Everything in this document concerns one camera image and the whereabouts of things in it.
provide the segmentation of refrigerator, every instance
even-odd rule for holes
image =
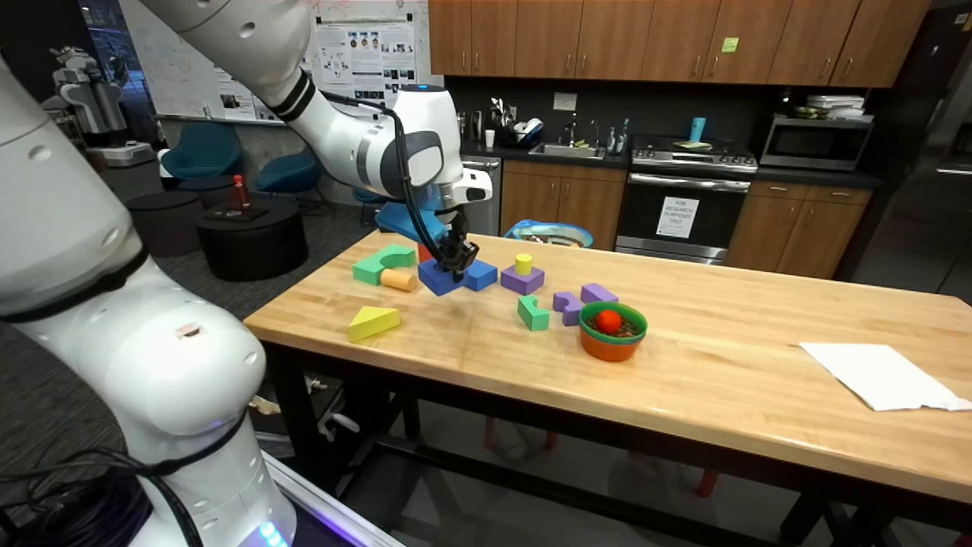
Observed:
[[[972,303],[972,0],[933,3],[884,95],[872,95],[867,169],[884,186],[841,276]]]

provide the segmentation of orange bowl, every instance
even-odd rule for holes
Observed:
[[[597,330],[591,322],[600,309],[621,313],[631,330],[616,338]],[[597,299],[581,309],[581,346],[600,362],[631,358],[644,335],[646,335],[646,319],[635,307]]]

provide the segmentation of kitchen sink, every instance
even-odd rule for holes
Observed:
[[[606,160],[600,148],[563,143],[540,143],[528,156]]]

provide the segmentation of wooden cabinet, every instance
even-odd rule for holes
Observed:
[[[928,0],[859,0],[832,85],[889,88]]]
[[[502,231],[519,218],[569,221],[587,228],[597,250],[614,250],[623,187],[623,169],[508,160]]]
[[[790,0],[769,69],[776,85],[830,85],[859,0]]]
[[[639,78],[646,0],[519,0],[517,72],[549,78]]]
[[[753,181],[728,265],[832,276],[869,198],[867,187]]]
[[[707,83],[764,83],[790,0],[724,0],[712,35]]]
[[[699,83],[707,72],[707,41],[720,0],[651,0],[640,78]]]
[[[517,9],[510,0],[429,0],[429,40],[432,72],[517,72]]]

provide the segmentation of green block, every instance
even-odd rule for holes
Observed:
[[[383,283],[383,261],[377,261],[377,255],[354,261],[354,279],[368,283],[368,285],[381,285]]]
[[[534,295],[525,295],[517,299],[517,313],[528,330],[546,330],[549,327],[549,309],[540,307]]]
[[[412,268],[417,265],[417,250],[393,242],[393,245],[375,253],[370,257],[377,257],[383,268]]]

